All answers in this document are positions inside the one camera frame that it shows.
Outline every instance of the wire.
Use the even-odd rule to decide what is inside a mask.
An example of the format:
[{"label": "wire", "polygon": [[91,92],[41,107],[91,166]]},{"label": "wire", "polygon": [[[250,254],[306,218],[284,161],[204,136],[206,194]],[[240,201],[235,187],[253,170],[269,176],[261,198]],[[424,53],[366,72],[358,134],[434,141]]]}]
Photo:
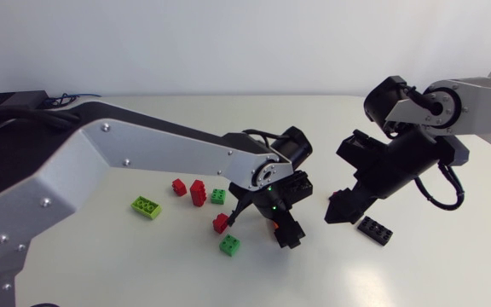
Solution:
[{"label": "wire", "polygon": [[247,130],[243,130],[242,132],[246,133],[247,135],[256,135],[262,137],[264,140],[264,145],[266,145],[266,147],[270,147],[269,138],[275,140],[284,140],[289,138],[289,136],[279,136],[279,135],[275,135],[272,133],[255,130],[255,129],[247,129]]},{"label": "wire", "polygon": [[444,175],[445,178],[447,178],[447,180],[453,185],[454,189],[456,190],[457,200],[456,203],[453,205],[446,205],[435,200],[433,196],[431,196],[431,194],[427,192],[427,189],[425,188],[422,180],[419,177],[414,178],[414,182],[416,183],[416,186],[418,187],[422,195],[425,196],[425,198],[427,198],[427,200],[430,201],[433,205],[443,210],[454,211],[458,209],[461,204],[463,204],[465,199],[465,191],[461,186],[461,182],[459,181],[458,176],[456,175],[456,173],[453,172],[452,167],[439,162],[439,170],[441,170],[441,173]]},{"label": "wire", "polygon": [[72,94],[68,95],[67,93],[62,94],[60,97],[50,97],[47,98],[43,101],[44,107],[47,109],[51,108],[57,108],[57,107],[65,107],[69,105],[70,103],[74,102],[79,98],[80,96],[94,96],[94,97],[101,97],[97,94]]}]

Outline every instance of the table surface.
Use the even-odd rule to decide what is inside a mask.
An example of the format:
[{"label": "table surface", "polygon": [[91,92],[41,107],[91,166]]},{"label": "table surface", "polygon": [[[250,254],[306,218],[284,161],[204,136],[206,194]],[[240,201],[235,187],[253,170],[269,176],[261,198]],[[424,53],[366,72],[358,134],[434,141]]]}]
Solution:
[{"label": "table surface", "polygon": [[[352,96],[151,96],[103,98],[116,105],[215,135],[248,128],[281,133],[295,125],[314,153],[301,165],[314,194],[292,215],[306,236],[281,249],[254,206],[226,233],[241,240],[234,257],[219,251],[211,221],[234,209],[192,205],[171,181],[220,177],[111,169],[86,206],[32,241],[17,276],[17,304],[65,306],[489,306],[491,305],[491,146],[461,136],[470,161],[456,172],[465,203],[443,211],[414,184],[377,201],[367,215],[393,230],[387,246],[355,225],[325,223],[327,197],[352,187],[355,169],[335,152],[360,129],[387,142]],[[440,200],[454,191],[436,167],[422,179]],[[162,205],[153,221],[131,208],[138,195]]]}]

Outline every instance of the lego brick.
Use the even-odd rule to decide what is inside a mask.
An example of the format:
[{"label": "lego brick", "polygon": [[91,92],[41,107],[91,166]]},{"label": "lego brick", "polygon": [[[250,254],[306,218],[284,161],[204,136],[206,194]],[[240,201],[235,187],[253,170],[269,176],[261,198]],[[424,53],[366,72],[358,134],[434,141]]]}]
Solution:
[{"label": "lego brick", "polygon": [[214,188],[211,193],[211,203],[223,205],[225,203],[225,197],[227,192],[225,190]]},{"label": "lego brick", "polygon": [[162,207],[159,206],[159,204],[142,196],[138,197],[137,200],[132,203],[132,208],[150,219],[154,219],[162,211]]},{"label": "lego brick", "polygon": [[388,244],[393,232],[370,217],[365,217],[357,227],[362,233],[373,238],[382,246]]},{"label": "lego brick", "polygon": [[213,229],[219,233],[222,234],[223,231],[227,228],[228,216],[224,213],[221,213],[217,216],[216,219],[213,220]]},{"label": "lego brick", "polygon": [[240,240],[234,238],[232,235],[227,235],[225,238],[219,243],[219,249],[232,257],[238,248],[240,247]]},{"label": "lego brick", "polygon": [[191,198],[193,199],[193,204],[195,206],[202,206],[207,199],[205,195],[204,183],[200,180],[195,180],[190,188]]},{"label": "lego brick", "polygon": [[171,183],[171,187],[174,189],[174,192],[176,192],[176,194],[179,196],[183,196],[187,193],[187,187],[185,187],[185,183],[183,183],[179,178]]}]

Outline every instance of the lime green lego brick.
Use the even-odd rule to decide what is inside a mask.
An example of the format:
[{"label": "lime green lego brick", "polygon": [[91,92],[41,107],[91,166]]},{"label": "lime green lego brick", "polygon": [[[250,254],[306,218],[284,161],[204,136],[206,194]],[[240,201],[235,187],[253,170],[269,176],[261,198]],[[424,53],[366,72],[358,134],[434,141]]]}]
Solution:
[{"label": "lime green lego brick", "polygon": [[227,235],[221,243],[219,243],[219,249],[232,257],[238,248],[240,247],[240,240],[234,238],[232,235]]},{"label": "lime green lego brick", "polygon": [[162,207],[159,204],[142,196],[138,197],[137,200],[132,203],[132,208],[150,219],[154,219],[162,211]]},{"label": "lime green lego brick", "polygon": [[227,192],[225,190],[213,189],[213,193],[211,193],[211,203],[223,205],[225,203],[225,196]]}]

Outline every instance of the silver robotic arm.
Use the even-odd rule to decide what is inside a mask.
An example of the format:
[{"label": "silver robotic arm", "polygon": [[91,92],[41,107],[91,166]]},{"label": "silver robotic arm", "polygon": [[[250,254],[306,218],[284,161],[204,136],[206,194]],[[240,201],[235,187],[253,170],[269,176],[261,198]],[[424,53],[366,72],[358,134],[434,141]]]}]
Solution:
[{"label": "silver robotic arm", "polygon": [[282,247],[300,244],[304,233],[289,210],[312,192],[296,171],[312,147],[294,127],[281,136],[248,132],[276,141],[213,136],[100,102],[1,111],[0,306],[14,306],[30,240],[80,209],[110,167],[226,177],[239,199],[232,222],[253,203],[279,224]]},{"label": "silver robotic arm", "polygon": [[[358,130],[342,142],[337,154],[357,169],[357,184],[330,198],[326,221],[355,223],[376,200],[412,180],[435,206],[458,209],[465,192],[452,166],[466,163],[469,151],[454,135],[491,133],[491,79],[438,81],[420,94],[401,77],[389,77],[367,96],[364,108],[391,142]],[[419,175],[434,164],[454,186],[455,204],[437,201],[421,182]]]},{"label": "silver robotic arm", "polygon": [[431,104],[438,104],[440,112],[404,99],[386,117],[386,129],[391,123],[408,123],[433,136],[491,133],[491,78],[437,81],[424,96]]}]

